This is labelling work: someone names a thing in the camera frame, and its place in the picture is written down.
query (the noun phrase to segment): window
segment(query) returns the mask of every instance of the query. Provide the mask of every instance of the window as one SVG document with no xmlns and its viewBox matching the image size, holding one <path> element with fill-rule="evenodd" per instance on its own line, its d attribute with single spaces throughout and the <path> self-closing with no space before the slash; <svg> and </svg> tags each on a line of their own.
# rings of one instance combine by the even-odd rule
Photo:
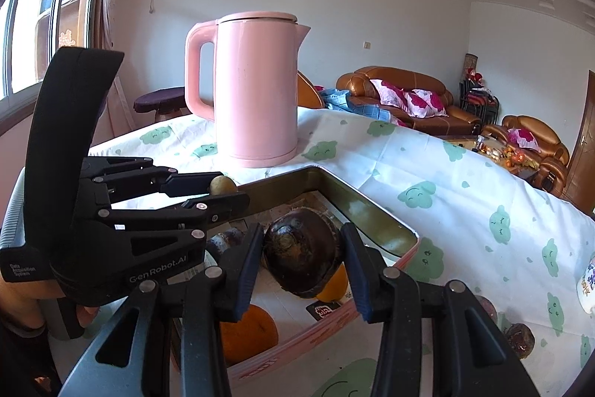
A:
<svg viewBox="0 0 595 397">
<path fill-rule="evenodd" d="M 96 0 L 4 0 L 0 6 L 0 119 L 34 100 L 54 53 L 91 44 Z"/>
</svg>

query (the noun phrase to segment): dark purple fruit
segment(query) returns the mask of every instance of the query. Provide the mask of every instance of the dark purple fruit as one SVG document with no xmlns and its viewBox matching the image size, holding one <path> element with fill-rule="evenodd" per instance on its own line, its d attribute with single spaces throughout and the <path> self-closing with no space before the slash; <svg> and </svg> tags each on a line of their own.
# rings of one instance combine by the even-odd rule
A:
<svg viewBox="0 0 595 397">
<path fill-rule="evenodd" d="M 524 323 L 514 323 L 504 332 L 508 344 L 518 358 L 527 358 L 535 346 L 535 337 Z"/>
<path fill-rule="evenodd" d="M 314 298 L 343 262 L 337 228 L 310 208 L 288 212 L 264 236 L 267 268 L 285 291 Z"/>
<path fill-rule="evenodd" d="M 225 250 L 230 247 L 239 246 L 242 244 L 244 239 L 244 233 L 235 227 L 223 231 L 222 233 L 215 234 L 209 241 L 206 242 L 205 249 L 209 251 L 210 255 L 213 256 L 215 262 L 219 264 L 221 256 Z"/>
<path fill-rule="evenodd" d="M 492 305 L 492 302 L 487 299 L 485 296 L 475 295 L 477 301 L 480 302 L 480 305 L 486 310 L 486 313 L 490 316 L 492 321 L 498 324 L 498 313 L 496 313 L 496 308 Z"/>
</svg>

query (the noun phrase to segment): kettle lid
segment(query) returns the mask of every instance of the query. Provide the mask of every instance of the kettle lid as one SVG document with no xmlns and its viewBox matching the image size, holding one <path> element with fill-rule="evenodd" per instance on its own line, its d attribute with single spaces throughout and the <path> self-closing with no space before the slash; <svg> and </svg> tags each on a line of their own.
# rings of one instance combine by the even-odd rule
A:
<svg viewBox="0 0 595 397">
<path fill-rule="evenodd" d="M 221 24 L 222 22 L 227 22 L 228 20 L 240 20 L 240 19 L 261 19 L 261 18 L 268 18 L 268 19 L 279 19 L 279 20 L 288 20 L 291 22 L 297 22 L 298 19 L 293 14 L 289 14 L 287 12 L 275 12 L 275 11 L 247 11 L 247 12 L 238 12 L 236 14 L 229 14 L 221 19 L 217 19 L 217 24 Z"/>
</svg>

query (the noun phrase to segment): window frame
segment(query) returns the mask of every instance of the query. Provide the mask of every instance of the window frame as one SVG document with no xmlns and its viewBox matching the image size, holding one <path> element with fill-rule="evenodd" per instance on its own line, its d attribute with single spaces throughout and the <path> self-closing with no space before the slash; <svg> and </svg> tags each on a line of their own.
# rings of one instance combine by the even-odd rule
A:
<svg viewBox="0 0 595 397">
<path fill-rule="evenodd" d="M 4 39 L 0 39 L 2 44 L 0 49 L 4 50 L 2 56 L 2 64 L 0 65 L 0 78 L 2 80 L 2 86 L 0 87 L 0 135 L 8 131 L 14 125 L 27 118 L 33 113 L 35 102 L 41 88 L 41 81 L 20 90 L 19 92 L 13 93 L 12 81 L 13 81 L 13 27 L 16 17 L 16 7 L 18 0 L 8 0 L 8 12 L 5 20 L 5 32 Z M 93 26 L 95 22 L 95 11 L 96 11 L 97 0 L 88 0 L 86 11 L 85 11 L 85 32 L 86 32 L 86 45 L 88 47 L 93 46 Z M 48 62 L 54 56 L 58 49 L 59 33 L 58 28 L 60 26 L 60 7 L 62 6 L 62 0 L 52 0 L 52 5 L 49 9 L 50 18 L 48 30 Z"/>
</svg>

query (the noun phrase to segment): yellow fruit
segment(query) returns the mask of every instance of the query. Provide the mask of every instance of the yellow fruit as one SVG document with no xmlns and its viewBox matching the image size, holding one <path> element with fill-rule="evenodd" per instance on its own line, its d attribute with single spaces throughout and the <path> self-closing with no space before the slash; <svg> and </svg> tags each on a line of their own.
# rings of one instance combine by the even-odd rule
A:
<svg viewBox="0 0 595 397">
<path fill-rule="evenodd" d="M 330 303 L 331 301 L 337 301 L 338 299 L 343 298 L 345 296 L 345 292 L 347 291 L 347 284 L 349 280 L 347 279 L 347 271 L 345 271 L 345 265 L 341 264 L 337 272 L 332 275 L 332 278 L 328 280 L 328 283 L 324 287 L 324 289 L 316 295 L 320 301 L 324 303 Z"/>
<path fill-rule="evenodd" d="M 237 192 L 236 183 L 225 175 L 219 175 L 210 181 L 209 194 L 212 196 L 233 194 L 234 192 Z"/>
<path fill-rule="evenodd" d="M 279 343 L 275 321 L 256 305 L 250 305 L 237 323 L 221 322 L 219 327 L 228 366 L 248 360 Z"/>
</svg>

